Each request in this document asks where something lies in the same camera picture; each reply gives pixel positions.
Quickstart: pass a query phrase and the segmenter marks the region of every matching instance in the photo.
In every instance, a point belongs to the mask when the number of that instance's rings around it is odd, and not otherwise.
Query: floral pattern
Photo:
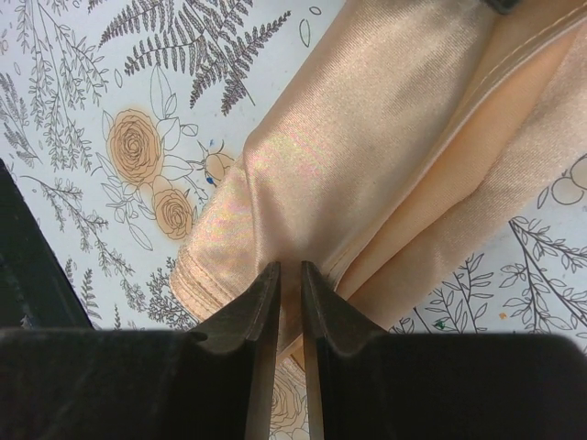
[[[0,155],[95,328],[197,325],[179,246],[344,1],[321,3],[0,0]],[[275,383],[272,438],[308,438]]]
[[[178,247],[343,3],[0,0],[0,155],[94,327],[197,325]],[[390,331],[587,350],[586,192],[583,156]],[[272,413],[271,440],[309,438],[280,368]]]

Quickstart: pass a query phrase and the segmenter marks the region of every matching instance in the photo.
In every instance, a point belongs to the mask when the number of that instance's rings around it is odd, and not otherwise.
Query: peach rose
[[[305,398],[279,368],[275,370],[271,432],[291,434],[305,423]]]
[[[135,186],[153,182],[163,168],[163,148],[150,117],[120,112],[108,135],[108,156],[122,180]]]
[[[172,240],[181,240],[192,230],[194,209],[185,195],[162,176],[153,183],[153,210],[161,231]]]

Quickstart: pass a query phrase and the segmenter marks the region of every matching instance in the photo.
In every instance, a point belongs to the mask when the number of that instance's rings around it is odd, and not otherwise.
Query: peach satin fabric
[[[283,358],[309,259],[392,325],[587,149],[586,15],[350,1],[195,225],[174,294],[205,319],[281,261]]]

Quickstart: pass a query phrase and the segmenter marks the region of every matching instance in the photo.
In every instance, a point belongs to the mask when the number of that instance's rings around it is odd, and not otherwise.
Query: black plastic part
[[[0,160],[0,327],[91,328],[39,225]]]
[[[585,439],[587,363],[551,335],[390,335],[303,264],[312,440]]]
[[[522,0],[485,0],[485,3],[502,15],[510,14],[521,2]]]
[[[279,308],[273,263],[191,332],[0,332],[0,438],[266,440]]]

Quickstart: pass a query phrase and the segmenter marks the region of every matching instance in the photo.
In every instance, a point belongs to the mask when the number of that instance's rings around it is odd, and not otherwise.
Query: fern leaf illustration
[[[222,52],[215,45],[208,42],[211,55],[206,59],[206,65],[200,67],[200,72],[195,75],[190,96],[190,108],[194,108],[195,102],[202,96],[205,89],[222,81],[228,75],[228,63]]]
[[[89,0],[88,1],[88,14],[94,10],[94,8],[106,0]]]
[[[82,305],[88,316],[95,319],[102,319],[102,316],[96,311],[99,308],[99,305],[95,302],[95,295],[93,293],[94,287],[92,287],[92,275],[93,271],[91,269],[88,269],[83,273]],[[94,320],[92,320],[92,324],[94,327],[99,328]]]
[[[129,32],[139,33],[141,29],[154,32],[158,24],[159,32],[163,32],[166,26],[172,26],[173,16],[173,0],[132,0],[110,22],[98,47]]]
[[[201,0],[189,0],[190,5],[203,13],[202,21],[205,28],[214,40],[222,38],[225,41],[230,41],[226,29],[230,31],[233,36],[237,35],[237,27],[243,27],[244,22],[241,16],[247,16],[249,7],[252,6],[252,0],[217,0],[214,2],[215,6],[219,6],[220,14]]]
[[[72,265],[73,265],[73,260],[71,258],[67,258],[67,261],[65,262],[65,268],[63,268],[63,271],[65,272],[65,276],[67,277],[67,281],[69,281],[71,286],[73,287]]]
[[[114,304],[114,329],[120,330],[122,325],[120,323],[120,312],[118,311],[118,306]]]
[[[127,57],[125,73],[132,75],[147,66],[163,65],[176,72],[194,75],[202,65],[206,44],[204,28],[194,13],[183,5],[169,29],[153,38],[141,40],[133,47],[133,55]]]
[[[260,29],[254,27],[252,35],[245,32],[246,42],[241,37],[237,37],[236,41],[230,40],[231,48],[225,46],[233,70],[227,77],[227,85],[222,97],[221,109],[224,116],[228,115],[233,105],[247,96],[247,89],[242,80],[247,78],[246,72],[250,70],[253,57],[259,55],[259,49],[265,47],[265,43],[280,29],[290,15],[291,11],[287,11],[267,26],[261,25]]]

